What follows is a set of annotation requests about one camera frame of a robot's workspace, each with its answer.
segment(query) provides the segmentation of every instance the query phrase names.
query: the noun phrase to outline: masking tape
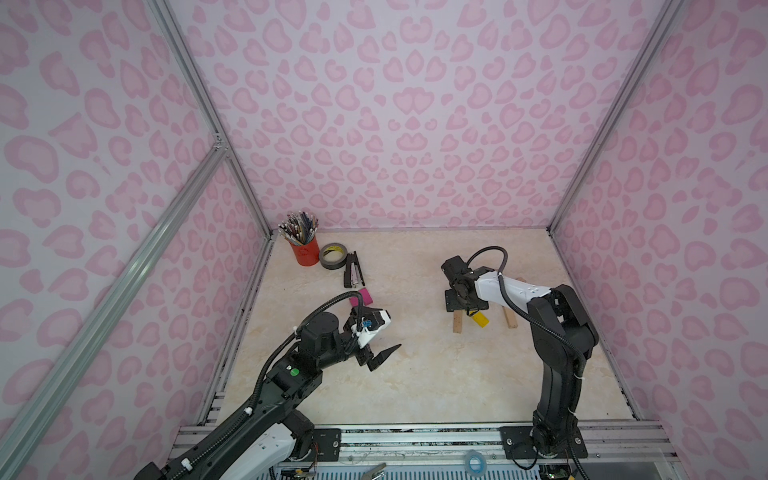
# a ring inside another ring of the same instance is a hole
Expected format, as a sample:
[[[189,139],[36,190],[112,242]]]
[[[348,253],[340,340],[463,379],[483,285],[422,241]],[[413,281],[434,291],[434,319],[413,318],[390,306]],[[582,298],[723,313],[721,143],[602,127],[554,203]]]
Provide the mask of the masking tape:
[[[329,243],[320,249],[320,265],[328,270],[338,270],[346,265],[346,247],[341,243]]]

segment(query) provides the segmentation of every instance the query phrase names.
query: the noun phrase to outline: wooden block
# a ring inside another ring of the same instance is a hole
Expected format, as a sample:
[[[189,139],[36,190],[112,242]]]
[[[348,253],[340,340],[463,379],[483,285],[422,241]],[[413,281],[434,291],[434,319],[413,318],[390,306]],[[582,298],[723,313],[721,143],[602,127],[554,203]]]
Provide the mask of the wooden block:
[[[455,310],[453,312],[453,333],[462,332],[462,317],[464,316],[464,310]]]
[[[504,316],[507,318],[507,327],[511,329],[518,328],[518,315],[512,309],[504,307]]]

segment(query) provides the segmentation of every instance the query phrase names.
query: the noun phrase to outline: red cup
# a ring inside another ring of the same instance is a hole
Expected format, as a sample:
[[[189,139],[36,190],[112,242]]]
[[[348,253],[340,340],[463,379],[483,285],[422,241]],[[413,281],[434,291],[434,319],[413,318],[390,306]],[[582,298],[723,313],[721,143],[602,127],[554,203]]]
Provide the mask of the red cup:
[[[317,245],[317,237],[307,245],[294,245],[288,242],[291,248],[293,248],[293,254],[296,255],[296,261],[301,266],[312,266],[320,261],[320,247]]]

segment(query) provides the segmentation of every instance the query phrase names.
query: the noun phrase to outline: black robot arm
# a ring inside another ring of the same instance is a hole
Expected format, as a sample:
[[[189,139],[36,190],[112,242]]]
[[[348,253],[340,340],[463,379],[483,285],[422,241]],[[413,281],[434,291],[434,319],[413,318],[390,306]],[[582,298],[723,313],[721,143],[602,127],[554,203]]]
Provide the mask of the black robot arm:
[[[353,294],[359,296],[357,292],[349,292],[334,300]],[[355,356],[361,366],[367,365],[373,371],[400,347],[396,345],[373,355],[368,342],[384,330],[391,319],[385,310],[364,306],[362,297],[358,300],[342,332],[339,319],[323,311],[333,301],[310,314],[296,334],[289,336],[267,360],[263,372],[289,343],[298,341],[257,381],[253,395],[235,413],[192,449],[163,468],[147,464],[134,480],[216,480],[276,424],[287,427],[295,441],[293,451],[289,448],[287,456],[303,458],[309,450],[314,425],[296,407],[323,381],[323,369]],[[269,468],[284,458],[274,462],[272,458],[264,458],[257,469]]]
[[[513,309],[532,325],[536,353],[544,362],[541,398],[533,414],[533,445],[539,455],[550,457],[564,452],[568,440],[576,432],[576,405],[581,394],[581,380],[592,348],[598,344],[597,330],[576,292],[568,285],[553,289],[519,280],[504,278],[501,270],[507,253],[501,247],[504,261],[499,271],[481,266],[472,269],[469,262],[456,256],[442,264],[449,281],[445,306],[449,312],[468,313],[488,309],[488,302]]]

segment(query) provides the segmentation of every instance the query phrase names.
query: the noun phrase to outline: pink wallpaper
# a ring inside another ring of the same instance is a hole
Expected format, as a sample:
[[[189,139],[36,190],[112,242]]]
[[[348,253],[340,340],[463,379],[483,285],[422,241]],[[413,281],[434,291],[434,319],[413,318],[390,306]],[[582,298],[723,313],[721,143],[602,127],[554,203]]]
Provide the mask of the pink wallpaper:
[[[692,480],[768,478],[766,25],[690,4],[556,236]]]
[[[200,408],[261,246],[222,165],[20,478],[133,478]]]
[[[0,435],[212,140],[141,0],[0,6]]]
[[[272,224],[546,225],[661,0],[174,1]]]

